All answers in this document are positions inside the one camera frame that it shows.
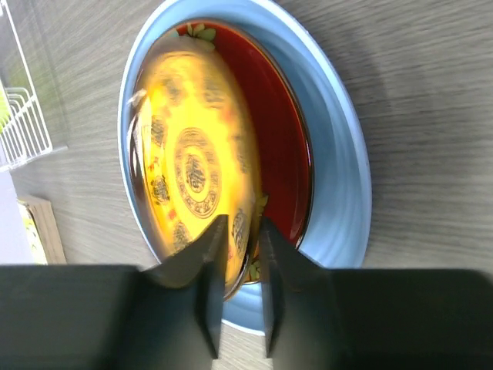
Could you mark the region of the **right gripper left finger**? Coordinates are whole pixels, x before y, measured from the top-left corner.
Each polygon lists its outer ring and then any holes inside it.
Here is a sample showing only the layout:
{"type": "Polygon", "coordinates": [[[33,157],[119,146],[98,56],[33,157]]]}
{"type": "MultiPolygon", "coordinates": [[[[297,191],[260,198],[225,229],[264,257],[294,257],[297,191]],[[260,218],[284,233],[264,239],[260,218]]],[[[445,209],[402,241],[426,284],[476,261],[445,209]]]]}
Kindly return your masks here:
{"type": "Polygon", "coordinates": [[[228,218],[146,271],[1,269],[3,369],[208,369],[217,358],[228,218]]]}

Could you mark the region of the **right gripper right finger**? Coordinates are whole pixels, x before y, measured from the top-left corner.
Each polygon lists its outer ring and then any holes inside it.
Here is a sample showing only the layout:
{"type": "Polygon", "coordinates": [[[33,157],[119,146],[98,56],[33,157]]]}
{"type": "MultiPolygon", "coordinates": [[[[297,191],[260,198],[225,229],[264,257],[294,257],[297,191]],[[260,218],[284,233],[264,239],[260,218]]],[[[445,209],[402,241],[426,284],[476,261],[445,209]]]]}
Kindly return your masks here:
{"type": "Polygon", "coordinates": [[[275,369],[490,369],[492,276],[470,269],[326,269],[271,220],[259,234],[275,369]]]}

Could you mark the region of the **brown yellow plate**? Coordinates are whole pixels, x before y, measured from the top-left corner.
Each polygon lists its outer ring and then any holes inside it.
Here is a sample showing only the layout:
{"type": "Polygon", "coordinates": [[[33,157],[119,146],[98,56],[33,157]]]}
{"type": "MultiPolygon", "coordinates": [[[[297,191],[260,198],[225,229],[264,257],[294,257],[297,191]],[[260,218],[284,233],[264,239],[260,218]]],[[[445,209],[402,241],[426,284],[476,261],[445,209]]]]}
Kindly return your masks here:
{"type": "Polygon", "coordinates": [[[227,216],[231,298],[253,260],[261,195],[253,124],[236,79],[208,44],[164,36],[145,54],[129,104],[133,181],[151,248],[165,260],[227,216]]]}

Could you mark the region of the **red floral plate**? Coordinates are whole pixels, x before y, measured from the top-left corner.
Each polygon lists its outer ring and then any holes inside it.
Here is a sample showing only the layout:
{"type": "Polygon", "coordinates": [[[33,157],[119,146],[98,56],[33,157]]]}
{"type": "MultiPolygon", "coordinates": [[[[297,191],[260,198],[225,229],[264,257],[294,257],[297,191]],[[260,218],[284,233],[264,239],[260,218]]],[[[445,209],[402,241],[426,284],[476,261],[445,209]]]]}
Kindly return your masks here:
{"type": "Polygon", "coordinates": [[[265,46],[231,24],[195,19],[176,25],[169,34],[193,38],[230,67],[257,135],[260,213],[299,248],[310,216],[313,169],[306,120],[287,77],[265,46]]]}

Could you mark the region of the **light blue plate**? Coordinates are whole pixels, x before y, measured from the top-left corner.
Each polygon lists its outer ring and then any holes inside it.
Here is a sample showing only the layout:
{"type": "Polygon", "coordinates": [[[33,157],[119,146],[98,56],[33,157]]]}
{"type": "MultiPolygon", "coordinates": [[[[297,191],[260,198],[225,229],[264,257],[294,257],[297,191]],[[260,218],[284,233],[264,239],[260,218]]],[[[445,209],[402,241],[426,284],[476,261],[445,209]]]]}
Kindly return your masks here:
{"type": "Polygon", "coordinates": [[[372,211],[371,171],[361,125],[323,49],[272,1],[165,1],[140,29],[122,77],[117,137],[123,183],[144,241],[150,244],[153,234],[132,185],[130,100],[151,45],[173,26],[192,18],[215,18],[239,26],[264,45],[287,74],[306,114],[314,156],[313,201],[300,251],[324,267],[360,267],[372,211]]]}

